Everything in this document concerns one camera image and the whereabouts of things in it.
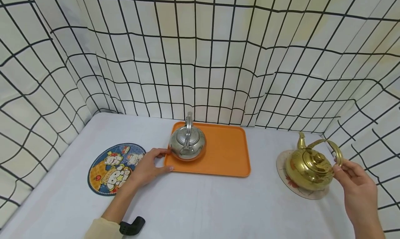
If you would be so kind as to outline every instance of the gold teapot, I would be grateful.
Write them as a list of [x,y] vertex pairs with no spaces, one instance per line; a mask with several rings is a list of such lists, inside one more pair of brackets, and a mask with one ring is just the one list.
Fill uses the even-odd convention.
[[304,133],[299,132],[297,150],[286,160],[288,176],[300,187],[311,191],[322,190],[328,186],[334,176],[331,163],[313,147],[322,142],[328,142],[336,153],[336,163],[342,166],[343,155],[339,147],[332,141],[319,139],[306,146]]

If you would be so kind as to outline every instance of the black wrist strap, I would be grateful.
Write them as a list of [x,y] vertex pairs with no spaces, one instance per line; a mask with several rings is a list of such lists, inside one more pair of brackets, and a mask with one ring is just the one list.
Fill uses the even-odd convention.
[[141,216],[138,216],[132,224],[122,221],[119,224],[119,231],[126,236],[134,236],[139,234],[146,221]]

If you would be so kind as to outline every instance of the round placemat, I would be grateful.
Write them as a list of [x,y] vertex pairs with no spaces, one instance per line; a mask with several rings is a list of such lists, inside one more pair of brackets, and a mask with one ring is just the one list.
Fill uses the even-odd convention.
[[281,154],[279,154],[279,156],[276,159],[276,169],[284,184],[291,191],[295,192],[300,197],[304,197],[311,200],[318,200],[326,196],[326,194],[329,192],[329,186],[327,186],[323,190],[310,191],[307,189],[303,189],[302,187],[299,187],[294,181],[292,181],[292,179],[290,179],[290,177],[286,173],[285,162],[287,157],[289,157],[292,152],[294,152],[294,150],[286,150],[284,152],[281,152]]
[[90,189],[99,195],[115,195],[145,153],[140,145],[131,143],[108,148],[90,166],[87,175]]

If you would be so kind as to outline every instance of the black and white grid backdrop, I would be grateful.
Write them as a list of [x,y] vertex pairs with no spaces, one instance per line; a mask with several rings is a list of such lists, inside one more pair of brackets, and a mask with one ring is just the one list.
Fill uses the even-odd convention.
[[400,237],[400,0],[0,0],[0,226],[99,112],[318,133]]

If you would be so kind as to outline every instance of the kettle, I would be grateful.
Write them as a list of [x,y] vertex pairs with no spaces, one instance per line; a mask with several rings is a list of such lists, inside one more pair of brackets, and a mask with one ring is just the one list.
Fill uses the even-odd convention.
[[308,146],[305,143],[304,133],[299,132],[297,150],[286,160],[287,175],[300,187],[311,191],[322,190],[327,187],[334,176],[331,163],[326,157],[313,147],[322,142],[328,142],[336,153],[336,163],[342,166],[343,155],[339,147],[332,141],[319,139]]
[[176,158],[184,161],[196,160],[205,154],[206,137],[199,128],[193,126],[192,112],[187,114],[185,126],[171,135],[169,149]]

